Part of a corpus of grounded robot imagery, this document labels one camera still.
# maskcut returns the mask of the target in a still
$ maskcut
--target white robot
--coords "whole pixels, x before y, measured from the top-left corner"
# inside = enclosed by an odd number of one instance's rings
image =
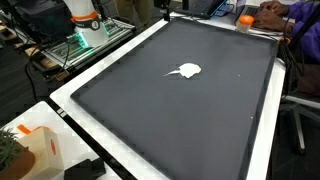
[[[91,0],[64,0],[72,13],[75,32],[83,47],[97,47],[109,40],[109,33],[100,21]]]

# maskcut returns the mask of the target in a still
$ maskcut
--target potted plant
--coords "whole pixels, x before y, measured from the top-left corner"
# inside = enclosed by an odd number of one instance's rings
[[[21,179],[35,163],[34,154],[16,139],[12,129],[0,129],[0,179]]]

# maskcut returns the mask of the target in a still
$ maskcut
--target desk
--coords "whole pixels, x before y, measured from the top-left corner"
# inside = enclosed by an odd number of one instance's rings
[[[214,18],[212,20],[199,22],[227,29],[235,28],[232,16]],[[88,113],[82,110],[80,106],[72,101],[70,95],[154,32],[159,30],[166,23],[167,22],[164,20],[159,21],[50,95],[50,98],[56,104],[58,104],[70,117],[82,126],[97,142],[99,142],[115,159],[117,159],[139,180],[162,180],[168,178],[156,170],[147,161],[142,159],[137,153],[133,152],[119,138],[98,123],[98,121]],[[266,177],[284,76],[285,68],[282,66],[280,60],[277,60],[272,70],[247,180],[262,180]]]
[[[98,155],[45,102],[36,104],[8,123],[6,127],[13,128],[13,132],[18,133],[17,137],[20,138],[24,136],[16,128],[20,124],[29,129],[46,126],[58,135],[64,169],[68,169],[85,159],[95,160],[98,158]],[[121,180],[107,164],[105,164],[105,168],[107,174],[101,176],[99,180]],[[61,172],[52,180],[61,180],[63,176],[64,172]]]

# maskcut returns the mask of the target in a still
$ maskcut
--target hand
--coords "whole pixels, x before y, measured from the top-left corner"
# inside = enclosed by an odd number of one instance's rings
[[[267,1],[260,4],[259,11],[270,10],[278,16],[289,14],[289,6],[281,4],[279,1]]]
[[[256,14],[254,19],[254,27],[266,28],[274,31],[288,32],[290,27],[294,25],[290,22],[286,25],[286,21],[275,15],[272,11],[260,11]]]

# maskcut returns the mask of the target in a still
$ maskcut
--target person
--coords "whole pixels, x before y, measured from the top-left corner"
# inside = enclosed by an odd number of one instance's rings
[[[297,2],[293,5],[283,5],[278,1],[263,2],[256,14],[253,26],[274,31],[285,31],[294,36],[303,26],[306,19],[314,11],[313,3],[303,5]],[[283,19],[284,16],[295,19],[295,23]],[[315,23],[300,39],[301,51],[309,58],[320,63],[320,23]]]
[[[313,3],[303,4],[301,2],[293,5],[283,5],[278,1],[263,2],[259,12],[255,16],[254,26],[267,28],[275,31],[285,31],[293,37],[304,25],[309,15],[315,10]],[[283,17],[295,19],[295,23],[286,21]],[[297,72],[298,92],[313,96],[320,96],[320,23],[317,22],[300,39],[299,51],[306,58],[304,63],[301,58],[296,58],[297,64],[303,69],[303,74]]]
[[[115,0],[115,5],[120,17],[133,22],[134,9],[142,29],[146,28],[149,21],[149,2],[150,0]]]

